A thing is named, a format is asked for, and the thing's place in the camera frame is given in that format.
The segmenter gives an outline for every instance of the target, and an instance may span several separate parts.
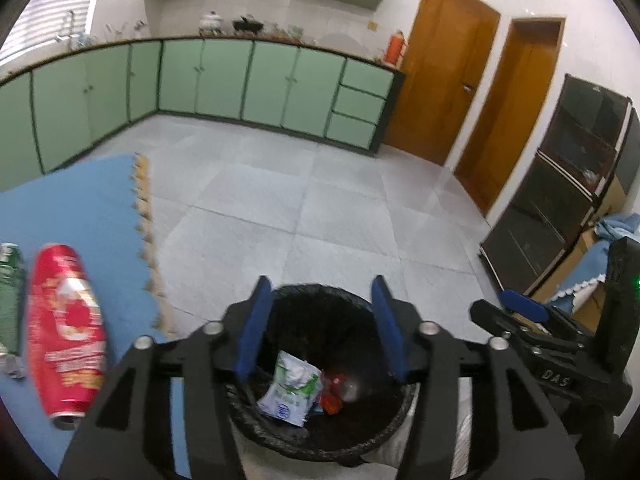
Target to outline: tile floor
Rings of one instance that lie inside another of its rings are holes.
[[[488,225],[450,171],[395,148],[377,158],[205,120],[156,116],[92,156],[151,162],[159,265],[179,335],[244,300],[256,279],[396,297],[455,336],[486,341],[472,301],[497,304],[479,261]]]

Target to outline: trash can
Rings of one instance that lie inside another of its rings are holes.
[[[355,382],[358,397],[335,415],[307,417],[303,428],[257,407],[283,350],[325,373]],[[386,442],[404,421],[415,385],[389,373],[368,301],[340,288],[287,285],[274,291],[256,368],[246,384],[229,383],[230,416],[248,439],[311,462],[353,461]]]

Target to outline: soda can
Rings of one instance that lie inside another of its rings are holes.
[[[50,420],[71,430],[102,385],[106,345],[100,307],[71,247],[40,250],[28,303],[30,375]]]
[[[20,364],[20,300],[24,262],[16,244],[0,244],[0,369],[14,379],[24,375]]]

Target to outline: crushed red can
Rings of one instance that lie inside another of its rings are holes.
[[[71,247],[41,248],[28,302],[31,379],[49,418],[71,430],[102,386],[106,346],[100,307]]]

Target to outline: window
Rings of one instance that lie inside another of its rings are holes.
[[[31,0],[15,22],[0,61],[37,45],[84,32],[92,0]]]

